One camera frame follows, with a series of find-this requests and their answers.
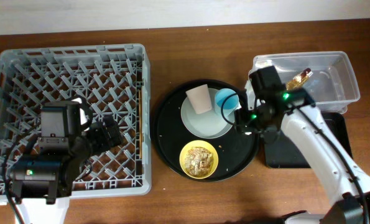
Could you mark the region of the gold foil snack wrapper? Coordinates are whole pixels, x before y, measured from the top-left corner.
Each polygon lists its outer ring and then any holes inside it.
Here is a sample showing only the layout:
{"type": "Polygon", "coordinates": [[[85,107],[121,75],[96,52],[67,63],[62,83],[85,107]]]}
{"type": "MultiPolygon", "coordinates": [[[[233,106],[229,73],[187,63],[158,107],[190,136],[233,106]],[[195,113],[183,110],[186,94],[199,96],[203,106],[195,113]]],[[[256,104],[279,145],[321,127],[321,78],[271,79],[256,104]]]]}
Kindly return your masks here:
{"type": "Polygon", "coordinates": [[[312,75],[312,70],[310,68],[306,68],[285,84],[286,89],[294,90],[301,88],[312,75]]]}

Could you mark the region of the blue plastic cup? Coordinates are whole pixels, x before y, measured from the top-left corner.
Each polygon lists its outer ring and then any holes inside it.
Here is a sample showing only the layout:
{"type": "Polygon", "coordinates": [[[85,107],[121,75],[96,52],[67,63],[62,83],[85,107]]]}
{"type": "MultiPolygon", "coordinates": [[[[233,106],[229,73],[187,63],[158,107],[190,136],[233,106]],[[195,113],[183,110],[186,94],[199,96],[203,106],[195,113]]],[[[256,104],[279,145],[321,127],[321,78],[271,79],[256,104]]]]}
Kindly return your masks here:
{"type": "Polygon", "coordinates": [[[238,107],[239,96],[238,94],[229,88],[223,88],[218,90],[214,98],[214,110],[219,116],[222,114],[228,118],[229,115],[238,107]]]}

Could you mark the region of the pink plastic cup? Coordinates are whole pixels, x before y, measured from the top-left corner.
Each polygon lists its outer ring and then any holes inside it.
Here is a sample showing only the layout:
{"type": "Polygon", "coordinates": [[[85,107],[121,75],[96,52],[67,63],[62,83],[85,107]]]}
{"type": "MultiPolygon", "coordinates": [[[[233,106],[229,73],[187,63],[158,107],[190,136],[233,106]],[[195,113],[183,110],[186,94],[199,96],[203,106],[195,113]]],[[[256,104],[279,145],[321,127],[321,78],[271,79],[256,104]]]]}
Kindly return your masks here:
{"type": "Polygon", "coordinates": [[[207,84],[187,90],[186,95],[196,114],[203,114],[212,109],[211,98],[207,84]]]}

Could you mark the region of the yellow bowl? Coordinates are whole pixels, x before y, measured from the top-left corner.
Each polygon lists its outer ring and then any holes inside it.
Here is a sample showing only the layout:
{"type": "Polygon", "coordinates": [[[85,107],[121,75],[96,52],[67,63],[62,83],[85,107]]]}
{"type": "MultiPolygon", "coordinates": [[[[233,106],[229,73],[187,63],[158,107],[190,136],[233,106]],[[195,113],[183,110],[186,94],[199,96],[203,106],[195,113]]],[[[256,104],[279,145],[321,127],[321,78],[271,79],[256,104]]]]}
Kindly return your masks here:
{"type": "Polygon", "coordinates": [[[180,162],[180,167],[182,168],[184,173],[186,173],[189,177],[194,178],[194,179],[203,180],[203,179],[206,179],[207,177],[210,177],[215,172],[215,170],[218,167],[219,159],[218,159],[218,153],[217,153],[216,149],[210,143],[208,143],[206,141],[202,141],[202,140],[196,140],[196,141],[191,141],[191,142],[187,143],[183,147],[183,149],[180,153],[179,162],[180,162]],[[208,173],[208,175],[206,175],[204,177],[193,177],[190,174],[188,174],[187,171],[185,170],[185,166],[184,166],[185,156],[187,155],[187,152],[192,147],[204,147],[205,149],[209,150],[213,154],[213,165],[212,165],[211,170],[208,173]]]}

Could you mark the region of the food scraps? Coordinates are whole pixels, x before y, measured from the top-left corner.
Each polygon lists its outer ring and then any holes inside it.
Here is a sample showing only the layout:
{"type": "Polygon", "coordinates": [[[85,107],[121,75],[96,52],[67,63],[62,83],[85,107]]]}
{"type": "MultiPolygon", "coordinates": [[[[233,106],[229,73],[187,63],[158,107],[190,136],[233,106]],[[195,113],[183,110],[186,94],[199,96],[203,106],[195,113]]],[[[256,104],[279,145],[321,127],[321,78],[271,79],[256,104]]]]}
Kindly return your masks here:
{"type": "Polygon", "coordinates": [[[193,177],[208,175],[212,165],[213,154],[204,147],[192,147],[185,156],[185,170],[193,177]]]}

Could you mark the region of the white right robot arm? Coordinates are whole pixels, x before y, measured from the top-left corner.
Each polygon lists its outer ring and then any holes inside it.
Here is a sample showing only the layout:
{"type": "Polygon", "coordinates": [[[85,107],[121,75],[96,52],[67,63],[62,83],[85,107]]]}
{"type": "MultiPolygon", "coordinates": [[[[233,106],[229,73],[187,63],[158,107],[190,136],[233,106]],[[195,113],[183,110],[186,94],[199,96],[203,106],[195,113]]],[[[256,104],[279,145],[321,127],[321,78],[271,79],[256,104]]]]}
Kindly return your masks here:
{"type": "Polygon", "coordinates": [[[262,90],[262,104],[242,106],[237,122],[260,134],[276,126],[301,152],[318,177],[331,208],[324,215],[289,213],[276,223],[370,223],[370,176],[345,151],[326,125],[313,98],[303,89],[262,90]]]}

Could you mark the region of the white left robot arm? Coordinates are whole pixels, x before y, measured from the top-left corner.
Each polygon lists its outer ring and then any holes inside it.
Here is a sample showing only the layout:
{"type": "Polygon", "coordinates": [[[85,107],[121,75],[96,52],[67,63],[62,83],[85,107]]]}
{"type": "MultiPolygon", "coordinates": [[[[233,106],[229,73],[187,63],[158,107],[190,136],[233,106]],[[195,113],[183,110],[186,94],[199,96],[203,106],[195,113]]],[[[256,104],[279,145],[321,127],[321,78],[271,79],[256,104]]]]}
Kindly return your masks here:
{"type": "Polygon", "coordinates": [[[88,106],[77,101],[46,103],[41,109],[41,133],[10,171],[7,189],[10,203],[17,206],[24,198],[44,198],[52,205],[69,197],[72,183],[91,156],[122,143],[118,123],[112,116],[101,122],[81,123],[81,112],[88,106]]]}

